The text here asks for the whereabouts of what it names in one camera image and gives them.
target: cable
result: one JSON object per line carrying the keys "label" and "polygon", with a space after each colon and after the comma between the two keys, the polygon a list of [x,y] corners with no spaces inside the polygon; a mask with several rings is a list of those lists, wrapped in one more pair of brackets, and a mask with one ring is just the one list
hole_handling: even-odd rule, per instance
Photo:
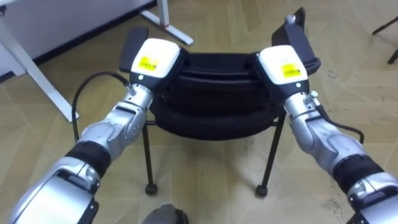
{"label": "cable", "polygon": [[75,141],[77,142],[79,140],[79,131],[77,128],[77,120],[76,120],[76,108],[77,108],[77,100],[79,99],[80,93],[83,91],[83,89],[86,87],[86,85],[92,81],[94,78],[101,76],[101,75],[110,75],[113,78],[116,78],[119,80],[124,86],[127,86],[129,81],[124,78],[123,76],[117,74],[116,72],[99,72],[96,73],[90,77],[88,77],[77,89],[75,96],[73,97],[73,102],[72,102],[72,127],[73,127],[73,135],[75,136]]}
{"label": "cable", "polygon": [[326,113],[326,111],[325,111],[325,109],[323,108],[322,105],[316,106],[315,108],[321,114],[322,118],[325,119],[325,121],[327,121],[328,123],[330,123],[330,124],[332,124],[332,125],[334,125],[334,126],[336,126],[338,128],[341,128],[341,129],[344,129],[344,130],[347,130],[347,131],[351,131],[351,132],[354,132],[354,133],[358,134],[359,135],[359,142],[361,144],[363,144],[363,142],[365,140],[365,135],[363,134],[362,131],[360,131],[360,130],[358,130],[356,128],[353,128],[353,127],[350,127],[350,126],[346,126],[346,125],[342,125],[342,124],[339,124],[339,123],[336,123],[336,122],[332,121],[329,118],[328,114]]}

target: yellow label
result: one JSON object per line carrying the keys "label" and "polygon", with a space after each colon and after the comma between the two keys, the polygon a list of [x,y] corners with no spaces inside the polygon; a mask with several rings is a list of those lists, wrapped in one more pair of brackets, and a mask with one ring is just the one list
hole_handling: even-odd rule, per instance
{"label": "yellow label", "polygon": [[301,75],[300,69],[295,64],[286,64],[282,66],[282,72],[285,78],[297,77]]}
{"label": "yellow label", "polygon": [[138,67],[146,69],[146,70],[154,71],[156,69],[158,63],[159,63],[159,60],[157,60],[157,59],[152,59],[149,57],[142,57],[141,61],[138,64]]}

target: white desk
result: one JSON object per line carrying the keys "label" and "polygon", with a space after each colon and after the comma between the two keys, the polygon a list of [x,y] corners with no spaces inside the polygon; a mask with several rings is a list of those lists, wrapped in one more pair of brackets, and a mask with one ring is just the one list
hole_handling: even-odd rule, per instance
{"label": "white desk", "polygon": [[[5,3],[10,3],[13,0],[0,0],[0,6]],[[50,98],[55,106],[61,111],[66,119],[72,121],[72,107],[68,101],[58,92],[57,89],[47,80],[44,74],[33,62],[31,57],[27,54],[24,48],[12,36],[5,24],[0,19],[0,44],[9,52],[15,61],[23,68],[25,73],[28,73],[44,93]]]}
{"label": "white desk", "polygon": [[157,0],[157,5],[159,7],[159,17],[149,11],[142,11],[141,15],[161,26],[161,28],[171,33],[187,45],[193,44],[193,39],[191,37],[170,24],[167,0]]}

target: black chair leg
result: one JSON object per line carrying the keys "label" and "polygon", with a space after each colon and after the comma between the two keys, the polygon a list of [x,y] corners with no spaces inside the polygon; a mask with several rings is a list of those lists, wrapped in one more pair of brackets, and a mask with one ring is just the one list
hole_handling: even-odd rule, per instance
{"label": "black chair leg", "polygon": [[142,128],[142,137],[144,138],[144,151],[145,151],[145,162],[147,165],[147,175],[148,175],[148,184],[145,188],[145,193],[147,195],[155,195],[157,194],[157,186],[154,183],[154,176],[152,174],[152,161],[150,159],[150,147],[149,147],[149,133],[147,124]]}
{"label": "black chair leg", "polygon": [[282,129],[284,127],[285,117],[286,117],[286,113],[283,113],[282,115],[280,115],[278,117],[278,122],[277,122],[276,129],[274,132],[274,138],[272,140],[271,149],[269,151],[267,167],[264,172],[264,177],[262,179],[261,185],[258,185],[256,188],[256,195],[258,197],[264,198],[268,194],[268,187],[267,187],[268,180],[269,180],[269,176],[271,175],[272,166],[274,165],[276,150],[278,148],[280,135],[282,134]]}
{"label": "black chair leg", "polygon": [[394,63],[398,58],[398,49],[392,54],[390,60],[388,60],[388,64]]}
{"label": "black chair leg", "polygon": [[389,21],[388,23],[380,26],[379,28],[377,28],[375,31],[372,32],[373,35],[378,34],[380,31],[383,31],[385,28],[391,26],[393,23],[398,21],[398,17],[393,18],[393,20]]}

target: parquet floor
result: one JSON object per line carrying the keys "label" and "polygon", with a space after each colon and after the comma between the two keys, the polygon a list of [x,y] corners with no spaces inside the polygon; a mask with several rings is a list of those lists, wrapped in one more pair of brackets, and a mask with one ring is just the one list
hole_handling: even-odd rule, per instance
{"label": "parquet floor", "polygon": [[[307,34],[321,69],[310,78],[329,115],[364,131],[368,153],[398,175],[397,26],[376,37],[373,29],[397,14],[396,0],[170,0],[172,24],[190,34],[193,52],[253,52],[271,45],[284,17],[304,6]],[[89,75],[115,71],[130,27],[150,27],[150,36],[174,40],[141,17],[40,66],[72,101]],[[81,129],[98,121],[124,95],[110,78],[99,78],[80,98]],[[0,223],[18,198],[73,145],[72,127],[28,75],[0,84]],[[124,151],[103,179],[95,223],[140,223],[172,202],[192,224],[344,223],[352,215],[336,184],[304,154],[284,129],[269,195],[253,188],[265,169],[272,131],[226,142],[184,139],[149,128],[156,197],[146,184],[142,140]]]}

